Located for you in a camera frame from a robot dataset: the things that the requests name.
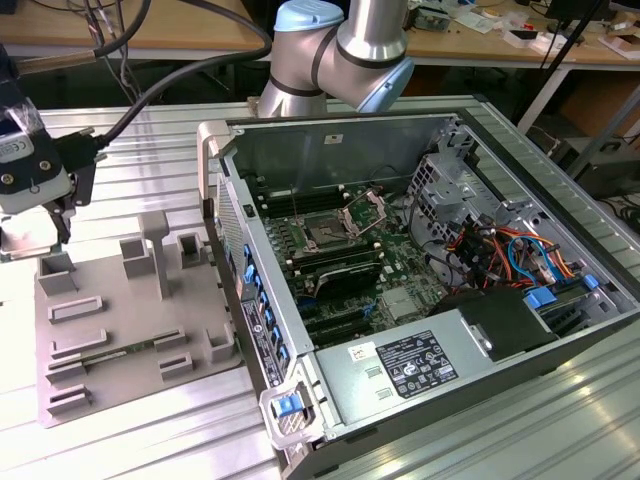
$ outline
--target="power supply label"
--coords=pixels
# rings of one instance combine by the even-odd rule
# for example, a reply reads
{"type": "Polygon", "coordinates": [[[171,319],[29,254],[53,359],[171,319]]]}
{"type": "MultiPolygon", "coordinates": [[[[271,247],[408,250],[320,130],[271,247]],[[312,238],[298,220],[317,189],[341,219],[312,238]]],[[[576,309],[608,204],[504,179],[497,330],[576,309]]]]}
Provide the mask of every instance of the power supply label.
{"type": "Polygon", "coordinates": [[[376,348],[398,395],[411,398],[458,378],[430,330],[376,348]]]}

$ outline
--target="wooden desk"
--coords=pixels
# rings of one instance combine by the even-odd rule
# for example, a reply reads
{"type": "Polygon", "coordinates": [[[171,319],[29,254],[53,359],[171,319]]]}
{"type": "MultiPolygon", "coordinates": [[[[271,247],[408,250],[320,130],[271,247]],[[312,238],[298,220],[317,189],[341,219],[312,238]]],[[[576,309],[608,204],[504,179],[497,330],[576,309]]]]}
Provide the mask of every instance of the wooden desk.
{"type": "MultiPolygon", "coordinates": [[[[41,1],[65,5],[61,0],[41,1]]],[[[140,3],[122,3],[125,22],[135,17],[140,3]]],[[[248,18],[241,0],[215,3],[248,18]]],[[[19,0],[15,15],[0,15],[0,42],[14,56],[44,56],[93,47],[82,17],[44,8],[30,0],[19,0]]],[[[212,56],[212,52],[259,48],[262,42],[254,33],[220,15],[176,0],[153,0],[147,18],[129,45],[131,58],[192,60],[212,56]]]]}
{"type": "MultiPolygon", "coordinates": [[[[513,0],[506,0],[502,5],[492,9],[502,14],[524,12],[529,15],[528,23],[533,24],[539,31],[546,32],[547,25],[553,22],[529,7],[516,4],[513,0]]],[[[500,63],[509,66],[517,64],[519,65],[517,68],[538,68],[544,57],[530,48],[515,48],[509,45],[502,39],[502,33],[499,31],[482,34],[455,21],[451,22],[449,31],[451,33],[425,32],[415,29],[410,31],[409,55],[424,58],[429,64],[434,65],[469,65],[484,62],[488,66],[499,66],[500,63]]],[[[584,36],[585,42],[573,47],[564,60],[564,66],[570,65],[572,68],[589,70],[616,69],[616,67],[640,70],[640,61],[630,62],[602,45],[598,41],[602,36],[601,33],[586,33],[584,36]]]]}
{"type": "MultiPolygon", "coordinates": [[[[64,4],[61,0],[41,1],[64,4]]],[[[215,2],[247,16],[241,0],[215,2]]],[[[126,0],[123,5],[125,20],[130,21],[140,0],[126,0]]],[[[546,30],[549,22],[513,0],[492,8],[501,13],[524,11],[538,30],[546,30]]],[[[418,65],[502,68],[539,68],[543,58],[531,49],[512,47],[497,31],[483,35],[456,22],[451,23],[449,30],[449,33],[410,31],[409,55],[418,65]]],[[[572,49],[518,125],[521,130],[529,129],[571,70],[640,71],[640,61],[628,61],[609,50],[598,41],[599,36],[587,33],[584,44],[572,49]]],[[[59,55],[91,46],[82,18],[41,7],[30,0],[20,0],[15,15],[0,16],[0,41],[13,56],[59,55]]],[[[226,18],[176,0],[153,0],[147,19],[130,42],[129,55],[134,59],[200,60],[258,46],[260,39],[256,35],[226,18]]]]}

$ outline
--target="white sticker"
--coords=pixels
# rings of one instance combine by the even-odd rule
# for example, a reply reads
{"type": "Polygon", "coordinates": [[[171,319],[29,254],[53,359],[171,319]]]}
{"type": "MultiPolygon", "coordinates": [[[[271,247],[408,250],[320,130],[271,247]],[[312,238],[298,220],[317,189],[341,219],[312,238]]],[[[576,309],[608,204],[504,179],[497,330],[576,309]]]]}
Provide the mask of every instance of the white sticker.
{"type": "Polygon", "coordinates": [[[327,135],[326,137],[324,137],[324,144],[334,145],[336,143],[342,143],[342,137],[344,137],[344,135],[342,135],[341,133],[338,135],[327,135]]]}
{"type": "Polygon", "coordinates": [[[0,163],[12,162],[33,153],[33,143],[22,132],[0,137],[0,163]]]}
{"type": "Polygon", "coordinates": [[[375,356],[376,344],[373,342],[361,343],[360,345],[349,347],[347,350],[349,350],[351,360],[353,360],[354,362],[359,362],[360,360],[364,360],[365,358],[375,356]]]}

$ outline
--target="motherboard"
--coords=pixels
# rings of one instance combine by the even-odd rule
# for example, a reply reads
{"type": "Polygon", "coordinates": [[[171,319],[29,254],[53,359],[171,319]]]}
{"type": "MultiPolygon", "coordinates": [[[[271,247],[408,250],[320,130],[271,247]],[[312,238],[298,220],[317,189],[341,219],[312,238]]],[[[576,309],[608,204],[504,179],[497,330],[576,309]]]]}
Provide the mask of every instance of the motherboard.
{"type": "Polygon", "coordinates": [[[447,293],[406,212],[385,196],[360,186],[262,197],[273,251],[320,348],[424,318],[447,293]]]}

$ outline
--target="pcie slot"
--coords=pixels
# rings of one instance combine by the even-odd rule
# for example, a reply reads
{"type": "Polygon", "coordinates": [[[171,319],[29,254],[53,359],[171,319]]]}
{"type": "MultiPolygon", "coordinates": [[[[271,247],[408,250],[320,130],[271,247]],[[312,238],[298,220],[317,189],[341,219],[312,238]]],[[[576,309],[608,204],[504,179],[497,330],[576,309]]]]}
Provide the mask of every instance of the pcie slot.
{"type": "Polygon", "coordinates": [[[329,331],[319,331],[310,334],[314,345],[322,347],[328,343],[341,343],[350,340],[356,334],[366,334],[371,331],[371,325],[366,320],[354,320],[329,331]]]}
{"type": "Polygon", "coordinates": [[[343,324],[345,322],[351,322],[353,320],[360,320],[364,314],[362,310],[355,310],[353,312],[345,313],[343,315],[335,315],[333,317],[325,318],[324,320],[319,320],[317,322],[309,323],[306,325],[307,332],[309,334],[319,332],[321,330],[326,330],[328,328],[335,327],[336,325],[343,324]]]}

